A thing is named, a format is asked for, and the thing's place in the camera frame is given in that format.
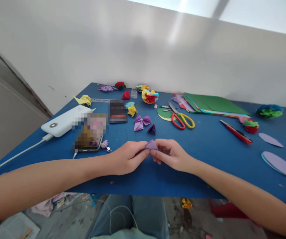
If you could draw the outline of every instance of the hand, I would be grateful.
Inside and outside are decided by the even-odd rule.
[[[146,144],[146,141],[128,141],[113,153],[107,155],[104,161],[106,169],[104,174],[123,175],[133,172],[149,156],[150,150],[144,149]]]
[[[160,151],[151,149],[154,162],[164,162],[178,171],[193,173],[192,164],[198,160],[188,155],[178,142],[173,139],[156,139],[155,143]]]

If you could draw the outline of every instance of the forearm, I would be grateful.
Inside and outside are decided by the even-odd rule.
[[[104,156],[48,161],[1,175],[0,220],[102,176],[103,160]]]
[[[201,161],[194,160],[193,174],[203,179],[249,218],[286,236],[286,204],[268,192]]]

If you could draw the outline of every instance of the red utility knife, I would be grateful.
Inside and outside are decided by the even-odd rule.
[[[235,136],[236,136],[237,138],[239,138],[240,140],[244,141],[244,142],[247,143],[247,144],[252,144],[252,143],[253,143],[253,141],[252,141],[250,138],[246,137],[245,134],[243,134],[243,132],[234,129],[232,126],[230,126],[228,123],[226,123],[226,122],[224,122],[224,121],[222,121],[222,120],[220,120],[220,121],[225,125],[225,127],[226,127],[229,131],[231,131],[233,134],[235,134]]]

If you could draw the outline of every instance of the blue table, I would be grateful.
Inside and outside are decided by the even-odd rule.
[[[98,91],[99,86],[101,85],[91,83],[80,92],[77,97],[89,95],[91,98],[119,100],[124,93],[124,91],[101,92]],[[157,105],[167,105],[171,97],[173,97],[172,94],[160,93]],[[284,115],[279,118],[261,119],[254,114],[258,104],[235,102],[244,110],[253,114],[252,118],[259,122],[259,132],[276,138],[285,146],[284,148],[278,148],[263,141],[258,134],[250,135],[248,133],[246,135],[253,140],[253,144],[246,145],[219,122],[220,120],[224,120],[236,129],[245,132],[243,126],[237,119],[189,114],[195,122],[195,128],[192,130],[188,128],[179,130],[172,122],[162,120],[157,115],[153,104],[148,105],[144,103],[140,93],[137,99],[130,99],[128,101],[137,102],[136,109],[138,113],[133,118],[129,115],[128,123],[126,124],[111,124],[109,126],[104,138],[108,139],[111,149],[116,150],[126,141],[149,141],[156,138],[175,139],[191,156],[238,176],[286,202],[286,176],[276,172],[261,158],[263,151],[269,151],[286,160],[286,108]],[[77,102],[73,99],[54,117],[75,106],[77,106]],[[107,103],[92,103],[91,108],[96,108],[96,113],[108,112]],[[134,119],[138,115],[142,117],[149,115],[151,117],[152,122],[156,125],[157,135],[147,133],[150,125],[145,126],[143,130],[133,132]],[[45,135],[46,133],[41,129],[36,130],[0,160],[0,164],[39,142]],[[38,145],[0,168],[0,175],[29,164],[47,160],[72,158],[71,146],[73,140],[74,135],[71,131],[60,138],[52,138],[50,141]],[[99,152],[79,153],[77,158],[103,154],[106,154],[103,150]],[[78,185],[69,191],[164,197],[224,198],[214,189],[208,188],[206,183],[198,177],[175,171],[165,164],[158,165],[153,162],[151,157],[144,160],[133,173],[123,176],[112,175],[96,178]]]

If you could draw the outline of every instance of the keychain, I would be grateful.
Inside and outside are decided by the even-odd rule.
[[[104,140],[102,143],[101,143],[101,148],[105,151],[105,152],[109,152],[109,153],[112,153],[112,150],[110,147],[108,147],[109,145],[109,142],[106,140]]]

